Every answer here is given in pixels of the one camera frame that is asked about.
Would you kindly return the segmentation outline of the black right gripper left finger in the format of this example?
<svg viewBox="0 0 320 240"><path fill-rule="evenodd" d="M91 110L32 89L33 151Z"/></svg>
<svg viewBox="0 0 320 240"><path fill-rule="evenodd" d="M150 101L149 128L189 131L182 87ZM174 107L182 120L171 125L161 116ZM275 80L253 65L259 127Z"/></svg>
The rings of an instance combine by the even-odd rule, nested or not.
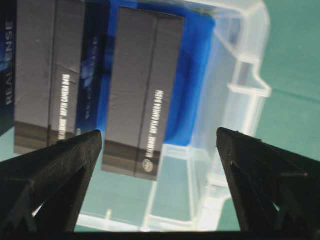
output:
<svg viewBox="0 0 320 240"><path fill-rule="evenodd" d="M102 150L94 130L0 163L0 231L73 232Z"/></svg>

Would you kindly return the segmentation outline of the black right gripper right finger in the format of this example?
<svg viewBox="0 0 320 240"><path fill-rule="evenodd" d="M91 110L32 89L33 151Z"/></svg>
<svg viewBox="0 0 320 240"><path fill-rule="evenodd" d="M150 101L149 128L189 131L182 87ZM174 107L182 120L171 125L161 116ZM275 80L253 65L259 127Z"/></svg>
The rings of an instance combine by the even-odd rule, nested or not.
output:
<svg viewBox="0 0 320 240"><path fill-rule="evenodd" d="M224 127L216 147L242 231L320 231L318 161Z"/></svg>

